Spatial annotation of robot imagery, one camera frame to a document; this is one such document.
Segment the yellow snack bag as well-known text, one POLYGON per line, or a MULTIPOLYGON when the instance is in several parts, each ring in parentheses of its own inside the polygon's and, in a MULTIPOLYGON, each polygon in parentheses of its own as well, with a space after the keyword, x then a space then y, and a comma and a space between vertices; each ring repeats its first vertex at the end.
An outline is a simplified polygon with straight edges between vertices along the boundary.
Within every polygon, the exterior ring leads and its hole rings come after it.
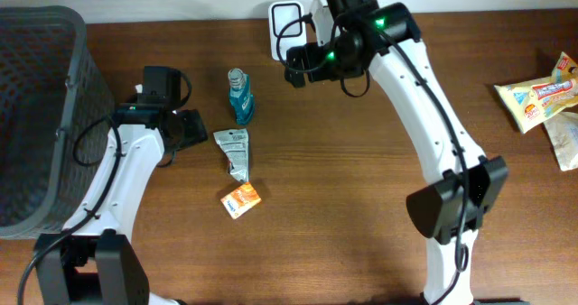
POLYGON ((494 88, 519 131, 525 134, 577 105, 577 62, 562 52, 549 77, 494 88))

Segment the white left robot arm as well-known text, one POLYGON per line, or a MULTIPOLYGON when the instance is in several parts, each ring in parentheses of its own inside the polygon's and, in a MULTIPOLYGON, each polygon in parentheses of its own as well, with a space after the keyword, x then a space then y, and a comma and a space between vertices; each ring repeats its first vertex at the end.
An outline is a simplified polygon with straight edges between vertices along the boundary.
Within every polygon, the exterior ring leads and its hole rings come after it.
POLYGON ((154 170, 168 167, 165 156, 208 139, 198 110, 185 107, 191 93, 181 70, 146 66, 134 98, 101 117, 107 145, 96 174, 62 230, 36 240, 17 303, 32 274, 46 304, 172 303, 151 291, 131 240, 154 170))

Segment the teal mouthwash bottle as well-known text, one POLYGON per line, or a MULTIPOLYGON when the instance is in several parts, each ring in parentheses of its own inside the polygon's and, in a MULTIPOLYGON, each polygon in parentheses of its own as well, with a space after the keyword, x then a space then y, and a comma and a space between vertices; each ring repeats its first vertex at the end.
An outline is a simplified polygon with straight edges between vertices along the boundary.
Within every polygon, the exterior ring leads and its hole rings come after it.
POLYGON ((229 102, 233 106, 238 125, 247 125, 255 112, 255 99, 251 92, 250 79, 241 69, 228 72, 229 102))

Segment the orange white small box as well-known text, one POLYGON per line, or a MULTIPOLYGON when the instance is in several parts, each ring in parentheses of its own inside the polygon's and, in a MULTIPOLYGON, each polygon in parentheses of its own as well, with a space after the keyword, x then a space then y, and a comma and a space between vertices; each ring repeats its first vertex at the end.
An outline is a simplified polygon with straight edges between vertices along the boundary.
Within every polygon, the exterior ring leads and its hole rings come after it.
POLYGON ((237 219, 262 201, 250 182, 244 183, 220 199, 233 219, 237 219))

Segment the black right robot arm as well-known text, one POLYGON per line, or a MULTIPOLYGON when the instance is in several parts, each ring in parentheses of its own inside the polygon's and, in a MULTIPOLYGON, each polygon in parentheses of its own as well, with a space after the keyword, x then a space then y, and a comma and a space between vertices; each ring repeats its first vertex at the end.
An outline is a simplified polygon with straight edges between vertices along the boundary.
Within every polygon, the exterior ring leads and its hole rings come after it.
POLYGON ((472 249, 485 215, 508 177, 503 158, 488 158, 454 113, 414 17, 400 3, 325 0, 296 24, 316 41, 275 48, 288 82, 364 77, 396 110, 420 162, 425 187, 406 209, 426 244, 424 304, 472 304, 472 249))

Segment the silver triangular snack packet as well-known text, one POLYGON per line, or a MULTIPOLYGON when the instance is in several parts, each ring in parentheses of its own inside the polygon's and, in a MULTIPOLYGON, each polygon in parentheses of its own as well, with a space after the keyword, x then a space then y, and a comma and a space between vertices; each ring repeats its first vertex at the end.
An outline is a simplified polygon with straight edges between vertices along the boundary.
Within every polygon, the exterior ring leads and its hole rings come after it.
POLYGON ((228 174, 240 183, 249 182, 249 135, 247 129, 218 131, 213 137, 228 159, 228 174))

